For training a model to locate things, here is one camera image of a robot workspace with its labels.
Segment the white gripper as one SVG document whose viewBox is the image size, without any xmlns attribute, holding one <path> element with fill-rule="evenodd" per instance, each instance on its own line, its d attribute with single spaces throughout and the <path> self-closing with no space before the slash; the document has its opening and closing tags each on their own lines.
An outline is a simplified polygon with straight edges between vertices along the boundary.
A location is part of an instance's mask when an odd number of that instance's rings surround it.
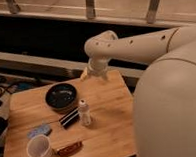
<svg viewBox="0 0 196 157">
<path fill-rule="evenodd" d="M 108 67 L 107 59 L 90 58 L 88 60 L 88 68 L 85 68 L 80 75 L 80 79 L 84 81 L 90 74 L 94 76 L 101 76 L 104 81 L 109 81 L 107 75 Z"/>
</svg>

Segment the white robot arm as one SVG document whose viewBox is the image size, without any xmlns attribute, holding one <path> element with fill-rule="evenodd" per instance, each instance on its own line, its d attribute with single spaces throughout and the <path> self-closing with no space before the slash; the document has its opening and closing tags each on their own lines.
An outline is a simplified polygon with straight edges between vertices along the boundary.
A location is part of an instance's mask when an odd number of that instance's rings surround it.
<svg viewBox="0 0 196 157">
<path fill-rule="evenodd" d="M 134 91 L 136 157 L 196 157 L 196 26 L 121 39 L 107 30 L 84 46 L 84 79 L 111 59 L 148 66 Z"/>
</svg>

